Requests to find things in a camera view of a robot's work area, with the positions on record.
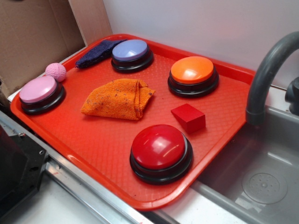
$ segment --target white wall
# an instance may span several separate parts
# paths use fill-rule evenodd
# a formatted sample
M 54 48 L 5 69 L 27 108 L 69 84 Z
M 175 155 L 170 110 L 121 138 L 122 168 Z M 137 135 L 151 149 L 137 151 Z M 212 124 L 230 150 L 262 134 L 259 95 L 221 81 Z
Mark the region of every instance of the white wall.
M 112 32 L 127 33 L 257 70 L 271 47 L 299 31 L 299 0 L 104 0 Z M 299 76 L 299 51 L 274 83 Z

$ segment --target orange button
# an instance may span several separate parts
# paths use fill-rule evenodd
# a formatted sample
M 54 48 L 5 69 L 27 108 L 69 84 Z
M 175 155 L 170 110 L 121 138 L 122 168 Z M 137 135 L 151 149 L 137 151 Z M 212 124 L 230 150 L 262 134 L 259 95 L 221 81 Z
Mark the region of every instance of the orange button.
M 185 57 L 171 67 L 173 79 L 183 84 L 202 83 L 212 76 L 213 71 L 213 63 L 200 56 Z

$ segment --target dark blue sponge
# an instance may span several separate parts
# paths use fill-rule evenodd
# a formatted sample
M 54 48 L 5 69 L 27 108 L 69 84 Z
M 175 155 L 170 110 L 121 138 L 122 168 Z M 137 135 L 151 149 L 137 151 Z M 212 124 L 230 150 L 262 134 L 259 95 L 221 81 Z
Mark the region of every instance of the dark blue sponge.
M 113 48 L 126 40 L 109 41 L 103 40 L 99 45 L 88 51 L 82 58 L 76 61 L 76 68 L 83 69 L 99 63 L 111 57 Z

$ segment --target black button base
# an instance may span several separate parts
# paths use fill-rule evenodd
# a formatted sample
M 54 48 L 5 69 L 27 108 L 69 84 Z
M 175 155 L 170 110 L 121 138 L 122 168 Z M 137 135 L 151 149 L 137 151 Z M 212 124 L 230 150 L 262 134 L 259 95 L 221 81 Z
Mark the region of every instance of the black button base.
M 219 74 L 214 68 L 213 75 L 209 77 L 206 81 L 198 84 L 183 84 L 175 81 L 170 72 L 168 78 L 169 90 L 179 96 L 185 98 L 197 98 L 203 97 L 211 92 L 213 92 L 219 84 Z
M 149 67 L 154 61 L 154 53 L 148 47 L 147 52 L 140 58 L 131 61 L 120 61 L 112 55 L 111 64 L 115 71 L 121 73 L 132 73 Z
M 130 155 L 130 165 L 139 179 L 146 183 L 163 185 L 177 181 L 183 177 L 190 169 L 193 161 L 193 149 L 189 140 L 186 141 L 185 152 L 182 158 L 169 168 L 153 170 L 144 168 L 137 163 L 132 152 Z
M 56 89 L 51 95 L 36 103 L 25 103 L 20 99 L 21 108 L 27 114 L 36 115 L 45 113 L 58 106 L 65 98 L 64 86 L 56 80 Z

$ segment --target sink basin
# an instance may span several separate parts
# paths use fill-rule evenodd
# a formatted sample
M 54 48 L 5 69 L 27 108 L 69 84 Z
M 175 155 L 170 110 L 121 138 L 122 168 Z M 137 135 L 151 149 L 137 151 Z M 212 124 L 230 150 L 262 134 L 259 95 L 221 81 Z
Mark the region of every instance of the sink basin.
M 299 117 L 266 108 L 245 124 L 198 180 L 205 195 L 250 223 L 299 223 Z

